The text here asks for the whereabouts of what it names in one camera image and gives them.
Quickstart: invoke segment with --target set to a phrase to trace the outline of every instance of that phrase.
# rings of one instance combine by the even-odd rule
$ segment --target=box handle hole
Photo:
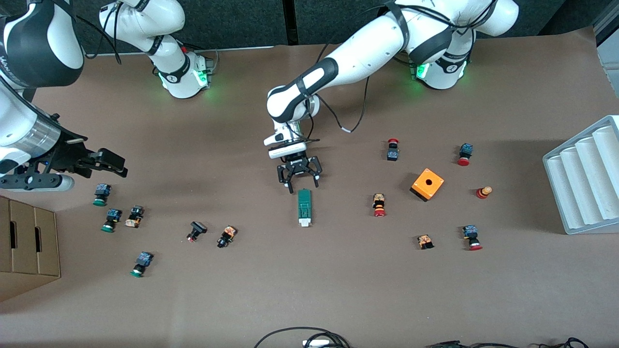
[[[41,229],[39,227],[35,227],[35,239],[37,242],[37,253],[41,252]]]
[[[15,221],[10,222],[11,226],[11,249],[17,249],[17,225]]]

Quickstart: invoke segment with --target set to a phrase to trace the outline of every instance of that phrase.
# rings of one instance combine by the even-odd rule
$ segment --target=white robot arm
[[[319,109],[320,90],[363,80],[404,50],[419,66],[418,78],[428,86],[453,86],[464,68],[475,32],[497,36],[509,30],[518,16],[513,0],[396,0],[331,54],[288,85],[272,89],[267,110],[275,134],[264,140],[272,159],[281,157],[279,181],[292,193],[293,175],[308,172],[318,187],[322,171],[316,157],[306,156],[299,122]]]
[[[0,188],[65,191],[73,186],[70,176],[51,170],[87,178],[92,170],[106,170],[125,177],[122,157],[86,149],[86,137],[32,105],[37,88],[75,82],[84,56],[71,0],[27,3],[24,15],[0,17]]]
[[[169,34],[185,24],[176,0],[122,0],[101,7],[99,21],[107,34],[145,52],[163,86],[176,98],[190,98],[209,88],[210,61],[184,52]]]

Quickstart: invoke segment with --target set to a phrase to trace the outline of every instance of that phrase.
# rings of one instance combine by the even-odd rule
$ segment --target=white rack
[[[619,232],[619,115],[543,157],[567,234]]]

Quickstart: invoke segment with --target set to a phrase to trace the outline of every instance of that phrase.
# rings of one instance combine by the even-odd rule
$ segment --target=dark wall
[[[566,0],[540,34],[561,34],[588,27],[611,2],[612,0]]]
[[[101,27],[99,8],[110,0],[74,0],[76,14]],[[179,0],[185,9],[184,28],[173,36],[207,49],[285,45],[286,28],[282,0]],[[0,0],[0,9],[8,14],[26,11],[25,0]],[[88,53],[93,53],[100,34],[79,22],[79,38]],[[137,51],[118,43],[119,51]],[[102,53],[112,50],[104,42]]]
[[[514,27],[504,37],[537,35],[561,7],[564,0],[515,0],[520,14]],[[382,0],[295,0],[299,42],[301,44],[325,43],[333,33],[341,30],[334,42],[342,42],[365,25],[377,11],[353,20],[347,19],[362,10],[384,3]]]
[[[194,45],[213,48],[286,45],[286,23],[282,0],[179,0],[186,13],[184,29],[174,36]],[[349,18],[384,0],[283,0],[290,3],[296,19],[298,43],[342,42],[358,28],[376,17],[373,10],[355,20]],[[520,15],[504,37],[521,37],[542,33],[565,33],[591,24],[611,0],[515,0]],[[110,0],[74,0],[77,14],[100,26],[98,10]],[[0,0],[0,11],[20,14],[25,0]],[[79,38],[88,53],[96,50],[100,39],[94,29],[79,23]],[[121,52],[136,49],[118,43]],[[104,42],[102,53],[110,53]]]

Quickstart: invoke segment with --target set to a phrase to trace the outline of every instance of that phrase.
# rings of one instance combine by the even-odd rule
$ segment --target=cardboard box
[[[59,278],[56,215],[0,196],[0,302]]]

